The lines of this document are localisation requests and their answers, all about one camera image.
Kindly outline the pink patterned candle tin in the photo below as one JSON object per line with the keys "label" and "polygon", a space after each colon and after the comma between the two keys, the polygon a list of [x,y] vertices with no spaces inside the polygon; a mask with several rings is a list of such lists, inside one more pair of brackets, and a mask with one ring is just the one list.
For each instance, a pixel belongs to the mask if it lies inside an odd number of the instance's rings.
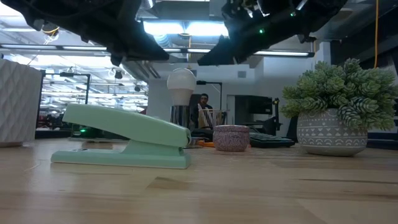
{"label": "pink patterned candle tin", "polygon": [[213,144],[217,151],[243,152],[250,145],[249,128],[220,125],[213,129]]}

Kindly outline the white textured cup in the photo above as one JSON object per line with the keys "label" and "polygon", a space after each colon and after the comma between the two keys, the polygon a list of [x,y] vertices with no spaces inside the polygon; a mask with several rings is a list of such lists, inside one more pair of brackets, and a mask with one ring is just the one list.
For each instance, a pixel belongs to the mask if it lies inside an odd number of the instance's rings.
{"label": "white textured cup", "polygon": [[0,59],[0,147],[34,140],[41,84],[39,70]]}

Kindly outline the mint green stapler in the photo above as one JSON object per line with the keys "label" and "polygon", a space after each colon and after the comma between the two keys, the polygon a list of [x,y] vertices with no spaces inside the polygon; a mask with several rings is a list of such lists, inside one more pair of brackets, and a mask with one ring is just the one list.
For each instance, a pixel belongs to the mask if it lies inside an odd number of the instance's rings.
{"label": "mint green stapler", "polygon": [[101,166],[186,169],[191,164],[184,147],[190,130],[140,113],[103,106],[69,104],[64,122],[118,134],[128,138],[124,150],[75,149],[57,151],[51,162]]}

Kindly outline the white light bulb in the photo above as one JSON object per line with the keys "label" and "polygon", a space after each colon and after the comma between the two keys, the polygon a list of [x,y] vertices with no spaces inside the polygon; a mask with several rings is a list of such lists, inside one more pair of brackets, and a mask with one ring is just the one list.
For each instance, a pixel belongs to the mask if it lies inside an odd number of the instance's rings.
{"label": "white light bulb", "polygon": [[188,106],[190,97],[197,85],[197,80],[187,68],[175,69],[167,79],[167,88],[174,106]]}

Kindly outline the person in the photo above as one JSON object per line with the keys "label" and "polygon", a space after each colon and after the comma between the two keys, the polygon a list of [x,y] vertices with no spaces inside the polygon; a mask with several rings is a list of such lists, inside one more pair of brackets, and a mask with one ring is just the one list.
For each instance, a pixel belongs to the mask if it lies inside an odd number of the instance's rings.
{"label": "person", "polygon": [[212,117],[210,116],[210,110],[212,106],[207,104],[208,95],[202,93],[199,102],[193,107],[191,113],[191,120],[194,122],[195,128],[199,128],[199,118],[203,118],[207,127],[212,127]]}

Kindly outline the succulent in grey patterned pot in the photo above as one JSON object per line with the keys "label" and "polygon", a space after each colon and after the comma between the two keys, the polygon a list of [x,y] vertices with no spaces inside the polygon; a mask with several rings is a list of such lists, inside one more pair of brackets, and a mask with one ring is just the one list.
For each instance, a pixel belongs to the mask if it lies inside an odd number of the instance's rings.
{"label": "succulent in grey patterned pot", "polygon": [[297,140],[309,154],[353,156],[365,150],[368,131],[394,126],[396,75],[363,69],[349,58],[342,66],[318,62],[282,91],[281,112],[297,118]]}

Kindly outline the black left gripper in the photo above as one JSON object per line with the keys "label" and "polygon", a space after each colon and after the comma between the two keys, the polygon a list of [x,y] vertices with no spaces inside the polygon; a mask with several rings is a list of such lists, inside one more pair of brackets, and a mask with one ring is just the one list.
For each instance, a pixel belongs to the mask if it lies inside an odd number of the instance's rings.
{"label": "black left gripper", "polygon": [[54,24],[106,44],[110,61],[119,67],[126,60],[168,60],[169,54],[133,21],[141,0],[40,0],[40,11]]}

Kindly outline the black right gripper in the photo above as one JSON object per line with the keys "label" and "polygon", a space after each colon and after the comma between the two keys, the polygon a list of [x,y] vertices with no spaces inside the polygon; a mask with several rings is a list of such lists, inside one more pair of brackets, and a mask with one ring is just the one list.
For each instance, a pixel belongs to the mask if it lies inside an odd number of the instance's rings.
{"label": "black right gripper", "polygon": [[198,59],[199,65],[245,63],[251,53],[265,50],[296,35],[301,43],[310,39],[312,0],[226,0],[221,8],[228,36]]}

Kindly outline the black calculator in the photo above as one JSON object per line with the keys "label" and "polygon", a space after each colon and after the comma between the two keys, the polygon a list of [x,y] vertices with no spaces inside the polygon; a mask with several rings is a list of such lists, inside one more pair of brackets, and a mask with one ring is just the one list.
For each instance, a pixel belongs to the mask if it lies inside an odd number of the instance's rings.
{"label": "black calculator", "polygon": [[256,148],[291,147],[295,142],[291,139],[264,133],[249,133],[250,145]]}

